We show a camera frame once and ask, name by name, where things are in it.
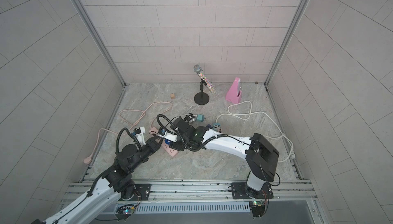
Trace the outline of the pink power strip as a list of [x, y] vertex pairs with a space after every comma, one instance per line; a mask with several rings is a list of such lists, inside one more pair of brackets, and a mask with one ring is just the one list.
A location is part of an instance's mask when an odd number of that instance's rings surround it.
[[[158, 135], [158, 129], [156, 127], [151, 127], [149, 130], [149, 133], [151, 135]], [[172, 148], [169, 147], [168, 144], [166, 144], [165, 142], [163, 142], [163, 144], [161, 145], [161, 147], [171, 156], [171, 157], [175, 157], [179, 151], [174, 150]]]

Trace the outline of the teal power adapter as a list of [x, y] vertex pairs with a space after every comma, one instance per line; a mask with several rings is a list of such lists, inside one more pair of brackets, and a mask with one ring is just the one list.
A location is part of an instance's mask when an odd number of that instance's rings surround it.
[[197, 114], [196, 115], [196, 121], [198, 121], [198, 122], [204, 122], [204, 119], [205, 119], [205, 116], [204, 115], [202, 115], [202, 114]]

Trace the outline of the black electric shaver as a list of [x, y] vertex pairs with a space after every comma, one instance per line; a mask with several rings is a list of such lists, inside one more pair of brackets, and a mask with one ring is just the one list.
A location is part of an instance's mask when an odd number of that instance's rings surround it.
[[194, 114], [192, 114], [192, 113], [189, 113], [189, 114], [186, 114], [186, 117], [189, 119], [189, 122], [195, 122], [196, 121], [196, 119], [198, 118], [198, 116], [197, 115], [194, 115]]

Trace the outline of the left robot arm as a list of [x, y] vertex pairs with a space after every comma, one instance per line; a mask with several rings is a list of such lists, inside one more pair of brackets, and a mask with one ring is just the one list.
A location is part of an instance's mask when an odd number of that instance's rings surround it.
[[88, 224], [108, 207], [117, 206], [120, 200], [131, 201], [116, 207], [115, 216], [126, 220], [134, 214], [143, 200], [148, 200], [150, 184], [138, 184], [132, 180], [132, 173], [142, 163], [157, 152], [163, 138], [157, 135], [141, 145], [127, 128], [123, 128], [116, 139], [116, 156], [114, 163], [99, 174], [91, 188], [79, 198], [53, 216], [34, 224]]

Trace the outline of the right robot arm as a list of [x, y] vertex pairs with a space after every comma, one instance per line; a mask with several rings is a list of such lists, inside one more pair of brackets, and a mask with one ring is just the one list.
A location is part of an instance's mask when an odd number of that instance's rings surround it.
[[251, 172], [247, 176], [244, 190], [232, 187], [233, 192], [247, 195], [249, 198], [272, 198], [271, 187], [276, 176], [279, 152], [261, 134], [255, 133], [252, 137], [238, 137], [217, 132], [208, 127], [197, 128], [190, 125], [181, 117], [170, 120], [167, 116], [159, 114], [156, 117], [160, 128], [165, 134], [173, 133], [169, 147], [177, 151], [185, 149], [191, 152], [200, 150], [217, 150], [235, 155], [244, 159]]

